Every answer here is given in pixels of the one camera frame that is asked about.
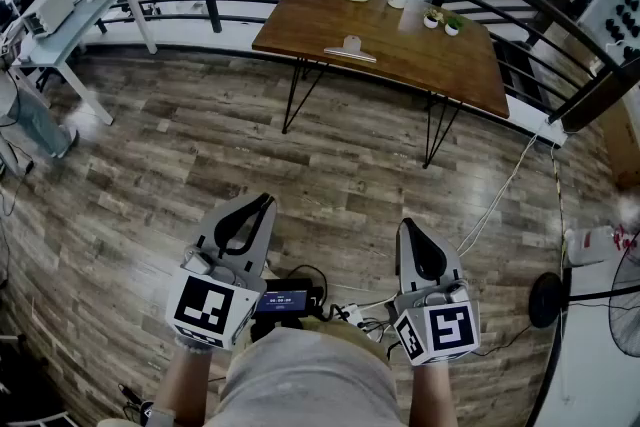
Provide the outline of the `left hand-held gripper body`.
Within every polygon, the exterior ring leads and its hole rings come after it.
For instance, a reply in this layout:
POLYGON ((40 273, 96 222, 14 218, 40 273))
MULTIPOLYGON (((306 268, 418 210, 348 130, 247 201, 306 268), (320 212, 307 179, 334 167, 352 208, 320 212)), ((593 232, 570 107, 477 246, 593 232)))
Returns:
POLYGON ((187 247, 171 278, 167 323, 201 347, 232 349, 266 292, 263 268, 187 247))

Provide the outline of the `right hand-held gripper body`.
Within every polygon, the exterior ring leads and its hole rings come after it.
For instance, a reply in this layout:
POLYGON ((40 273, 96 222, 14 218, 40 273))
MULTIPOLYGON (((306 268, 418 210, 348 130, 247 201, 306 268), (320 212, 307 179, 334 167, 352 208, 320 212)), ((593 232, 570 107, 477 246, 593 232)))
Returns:
POLYGON ((460 358, 480 345, 478 304, 454 281, 399 295, 394 330, 412 366, 460 358))

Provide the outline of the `large metal binder clip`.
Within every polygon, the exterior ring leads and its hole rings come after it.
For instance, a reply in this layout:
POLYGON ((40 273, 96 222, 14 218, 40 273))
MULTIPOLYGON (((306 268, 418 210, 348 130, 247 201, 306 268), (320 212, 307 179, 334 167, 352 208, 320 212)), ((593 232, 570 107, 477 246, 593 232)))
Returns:
POLYGON ((368 63, 377 62, 375 56, 361 50, 361 39, 353 35, 346 36, 340 47, 325 48, 324 53, 327 55, 349 58, 368 63))

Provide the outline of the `person's left forearm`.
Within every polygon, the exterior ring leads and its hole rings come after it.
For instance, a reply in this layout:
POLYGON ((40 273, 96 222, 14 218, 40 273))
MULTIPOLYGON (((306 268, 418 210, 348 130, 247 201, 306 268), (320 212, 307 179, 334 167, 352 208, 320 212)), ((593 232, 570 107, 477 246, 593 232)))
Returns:
POLYGON ((176 345, 156 393, 153 410, 172 413, 181 427, 203 427, 213 351, 209 346, 192 344, 181 336, 176 337, 176 345))

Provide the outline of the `person's right forearm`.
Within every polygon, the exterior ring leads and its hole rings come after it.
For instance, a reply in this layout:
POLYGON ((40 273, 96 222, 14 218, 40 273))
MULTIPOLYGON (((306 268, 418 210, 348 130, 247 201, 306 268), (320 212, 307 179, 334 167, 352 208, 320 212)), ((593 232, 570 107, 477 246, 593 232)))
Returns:
POLYGON ((447 361, 413 368, 409 427, 458 427, 447 361))

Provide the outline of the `black device with screen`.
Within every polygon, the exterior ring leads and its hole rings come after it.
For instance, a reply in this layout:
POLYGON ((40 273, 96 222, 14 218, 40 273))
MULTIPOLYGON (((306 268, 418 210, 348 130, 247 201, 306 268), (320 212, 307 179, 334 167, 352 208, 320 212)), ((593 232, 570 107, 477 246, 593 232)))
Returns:
POLYGON ((266 285, 253 314, 256 321, 277 322, 321 312, 324 289, 310 278, 269 279, 266 285))

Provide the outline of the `white power strip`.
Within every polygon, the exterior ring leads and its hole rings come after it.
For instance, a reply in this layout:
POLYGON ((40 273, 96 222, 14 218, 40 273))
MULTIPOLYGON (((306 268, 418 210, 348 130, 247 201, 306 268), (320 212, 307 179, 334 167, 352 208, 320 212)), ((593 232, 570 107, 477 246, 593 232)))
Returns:
POLYGON ((343 306, 332 304, 330 307, 330 315, 332 318, 342 320, 358 328, 363 325, 362 314, 355 303, 343 306))

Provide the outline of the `person's khaki trousers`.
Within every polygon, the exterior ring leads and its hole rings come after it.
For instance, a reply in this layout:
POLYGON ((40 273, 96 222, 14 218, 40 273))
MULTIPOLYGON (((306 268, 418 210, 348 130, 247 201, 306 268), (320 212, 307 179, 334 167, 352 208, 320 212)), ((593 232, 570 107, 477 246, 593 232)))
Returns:
POLYGON ((301 325, 304 330, 333 336, 351 343, 390 366, 386 349, 380 343, 371 340, 361 329, 348 322, 342 320, 322 321, 317 318, 306 317, 301 320, 301 325))

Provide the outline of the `black standing fan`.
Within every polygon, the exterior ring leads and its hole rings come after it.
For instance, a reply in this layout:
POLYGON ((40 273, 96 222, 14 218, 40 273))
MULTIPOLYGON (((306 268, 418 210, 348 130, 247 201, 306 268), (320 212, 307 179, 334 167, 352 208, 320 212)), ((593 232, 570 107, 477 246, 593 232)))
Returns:
POLYGON ((546 328, 571 305, 605 308, 617 348, 640 358, 640 231, 625 248, 609 291, 570 295, 559 275, 542 274, 530 292, 530 322, 535 328, 546 328))

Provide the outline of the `person's light t-shirt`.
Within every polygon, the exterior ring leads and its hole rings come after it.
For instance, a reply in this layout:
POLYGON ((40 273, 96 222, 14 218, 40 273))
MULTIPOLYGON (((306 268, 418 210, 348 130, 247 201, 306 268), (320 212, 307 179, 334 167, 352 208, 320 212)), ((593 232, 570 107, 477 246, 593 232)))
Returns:
MULTIPOLYGON (((97 427, 181 427, 151 408, 146 425, 109 418, 97 427)), ((389 367, 333 336, 277 328, 232 360, 203 427, 403 427, 389 367)))

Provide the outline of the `white plastic bag red print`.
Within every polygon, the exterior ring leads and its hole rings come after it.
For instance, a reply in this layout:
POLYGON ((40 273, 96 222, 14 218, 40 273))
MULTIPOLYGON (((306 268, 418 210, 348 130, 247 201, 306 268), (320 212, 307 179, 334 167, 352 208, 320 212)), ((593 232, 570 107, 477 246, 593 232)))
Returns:
POLYGON ((638 245, 634 236, 622 226, 568 229, 565 232, 566 254, 573 267, 587 266, 621 257, 638 245))

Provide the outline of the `brown cardboard box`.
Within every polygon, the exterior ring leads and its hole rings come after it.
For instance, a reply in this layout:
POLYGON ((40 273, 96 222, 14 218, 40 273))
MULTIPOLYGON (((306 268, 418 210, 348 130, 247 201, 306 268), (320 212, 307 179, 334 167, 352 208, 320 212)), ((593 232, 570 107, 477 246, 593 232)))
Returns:
POLYGON ((614 182, 620 190, 640 187, 640 85, 601 117, 614 182))

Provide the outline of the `white desk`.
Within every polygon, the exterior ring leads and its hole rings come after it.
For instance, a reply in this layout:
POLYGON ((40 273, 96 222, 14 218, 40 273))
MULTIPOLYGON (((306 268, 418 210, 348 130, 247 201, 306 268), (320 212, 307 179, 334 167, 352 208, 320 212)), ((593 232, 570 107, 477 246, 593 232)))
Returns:
MULTIPOLYGON (((113 123, 113 117, 102 107, 82 81, 67 64, 72 51, 82 42, 85 33, 111 8, 117 0, 83 0, 74 11, 62 22, 58 29, 50 36, 36 39, 33 43, 22 45, 27 52, 26 62, 16 59, 11 71, 21 70, 23 67, 47 67, 57 70, 75 92, 86 102, 98 118, 106 125, 113 123)), ((133 15, 133 19, 150 54, 156 54, 158 49, 153 35, 147 25, 138 0, 126 0, 133 15)))

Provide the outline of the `wooden table with black legs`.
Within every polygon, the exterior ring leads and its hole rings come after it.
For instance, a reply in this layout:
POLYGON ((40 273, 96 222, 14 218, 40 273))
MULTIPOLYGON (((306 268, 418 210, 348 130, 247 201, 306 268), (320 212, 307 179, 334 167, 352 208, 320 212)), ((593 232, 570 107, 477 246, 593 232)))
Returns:
POLYGON ((279 0, 252 43, 253 50, 294 58, 289 92, 294 94, 304 71, 317 67, 361 72, 417 89, 426 107, 441 108, 436 126, 428 126, 423 164, 429 166, 462 107, 473 107, 502 120, 510 116, 498 59, 488 30, 462 18, 456 36, 444 23, 427 28, 425 1, 408 0, 394 9, 387 0, 279 0), (361 39, 361 50, 376 63, 327 55, 348 35, 361 39))

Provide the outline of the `white box appliance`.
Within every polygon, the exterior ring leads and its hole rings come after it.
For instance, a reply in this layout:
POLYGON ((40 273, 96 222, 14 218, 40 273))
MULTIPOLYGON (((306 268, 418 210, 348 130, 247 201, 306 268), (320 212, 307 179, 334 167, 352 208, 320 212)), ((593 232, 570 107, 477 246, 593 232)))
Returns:
POLYGON ((21 18, 33 38, 46 38, 73 13, 73 0, 34 0, 21 18))

